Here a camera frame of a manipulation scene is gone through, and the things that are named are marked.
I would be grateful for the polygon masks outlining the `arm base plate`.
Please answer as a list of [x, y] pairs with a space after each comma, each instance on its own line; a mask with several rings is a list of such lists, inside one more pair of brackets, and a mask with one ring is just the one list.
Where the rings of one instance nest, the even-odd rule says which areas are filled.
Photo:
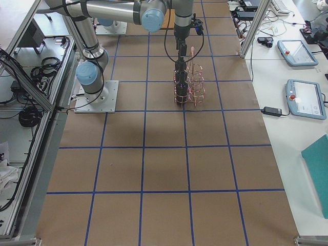
[[114, 113], [116, 109], [117, 93], [119, 81], [105, 80], [105, 85], [101, 93], [86, 94], [82, 86], [80, 86], [80, 96], [76, 100], [74, 112], [76, 113]]

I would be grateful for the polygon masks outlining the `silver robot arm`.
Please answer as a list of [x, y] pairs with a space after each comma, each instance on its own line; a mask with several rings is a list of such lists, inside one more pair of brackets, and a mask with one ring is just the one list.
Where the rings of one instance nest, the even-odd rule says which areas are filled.
[[72, 22], [72, 31], [82, 47], [86, 59], [76, 68], [86, 100], [96, 103], [107, 95], [103, 72], [108, 54], [99, 44], [91, 19], [98, 20], [109, 32], [115, 32], [123, 23], [141, 25], [148, 32], [161, 29], [165, 14], [175, 11], [174, 36], [178, 60], [175, 61], [175, 101], [182, 105], [188, 98], [186, 38], [195, 23], [193, 1], [47, 1], [55, 11]]

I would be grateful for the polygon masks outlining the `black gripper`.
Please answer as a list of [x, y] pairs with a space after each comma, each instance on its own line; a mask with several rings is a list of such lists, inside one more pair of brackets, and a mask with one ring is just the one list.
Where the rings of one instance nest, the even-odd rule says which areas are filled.
[[178, 60], [183, 60], [187, 53], [186, 39], [190, 35], [191, 24], [188, 26], [174, 25], [174, 36], [176, 38], [176, 49], [178, 50]]

